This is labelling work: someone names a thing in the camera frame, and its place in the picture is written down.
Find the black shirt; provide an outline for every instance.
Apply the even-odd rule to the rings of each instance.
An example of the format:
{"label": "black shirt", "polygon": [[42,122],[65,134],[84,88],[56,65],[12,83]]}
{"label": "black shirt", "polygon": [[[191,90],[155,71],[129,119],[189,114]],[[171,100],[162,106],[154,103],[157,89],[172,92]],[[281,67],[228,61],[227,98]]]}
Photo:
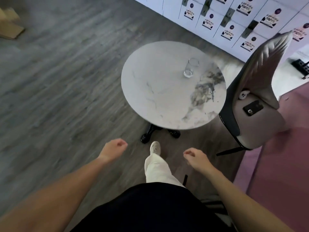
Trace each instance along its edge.
{"label": "black shirt", "polygon": [[229,231],[188,189],[168,183],[129,188],[95,208],[77,231]]}

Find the chair seat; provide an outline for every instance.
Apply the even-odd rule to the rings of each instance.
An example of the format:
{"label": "chair seat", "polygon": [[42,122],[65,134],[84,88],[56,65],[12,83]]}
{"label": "chair seat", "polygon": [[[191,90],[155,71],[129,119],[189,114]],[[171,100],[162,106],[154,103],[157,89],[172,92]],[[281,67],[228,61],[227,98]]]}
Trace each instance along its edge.
{"label": "chair seat", "polygon": [[[259,100],[264,108],[254,115],[248,116],[243,107],[256,100]],[[236,138],[248,149],[255,149],[263,145],[281,131],[285,124],[284,118],[276,109],[253,94],[248,94],[244,100],[237,100],[233,113],[240,128],[240,135]]]}

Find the fist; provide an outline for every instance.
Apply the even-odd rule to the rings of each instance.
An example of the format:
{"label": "fist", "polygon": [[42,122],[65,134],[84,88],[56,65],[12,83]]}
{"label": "fist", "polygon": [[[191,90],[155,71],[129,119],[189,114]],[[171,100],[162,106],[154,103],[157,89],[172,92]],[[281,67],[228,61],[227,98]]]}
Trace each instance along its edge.
{"label": "fist", "polygon": [[105,162],[111,162],[121,156],[127,146],[128,144],[121,138],[111,140],[105,144],[98,159],[102,159]]}
{"label": "fist", "polygon": [[183,156],[196,171],[202,174],[207,174],[215,169],[207,155],[201,150],[189,148],[183,152]]}

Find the glass rim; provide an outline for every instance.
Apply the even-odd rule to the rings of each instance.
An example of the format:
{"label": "glass rim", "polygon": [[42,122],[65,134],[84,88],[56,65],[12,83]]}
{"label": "glass rim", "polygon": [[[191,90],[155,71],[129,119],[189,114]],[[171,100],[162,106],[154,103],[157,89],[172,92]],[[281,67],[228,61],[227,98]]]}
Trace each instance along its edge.
{"label": "glass rim", "polygon": [[198,67],[200,62],[197,58],[189,58],[188,63],[193,67]]}

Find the white pants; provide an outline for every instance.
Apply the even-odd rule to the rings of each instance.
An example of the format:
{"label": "white pants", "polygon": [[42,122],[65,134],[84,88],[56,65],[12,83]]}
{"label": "white pants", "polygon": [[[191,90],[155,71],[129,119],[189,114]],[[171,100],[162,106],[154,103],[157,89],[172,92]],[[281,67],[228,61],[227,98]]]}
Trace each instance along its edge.
{"label": "white pants", "polygon": [[145,160],[146,183],[163,182],[184,187],[173,175],[162,157],[151,154]]}

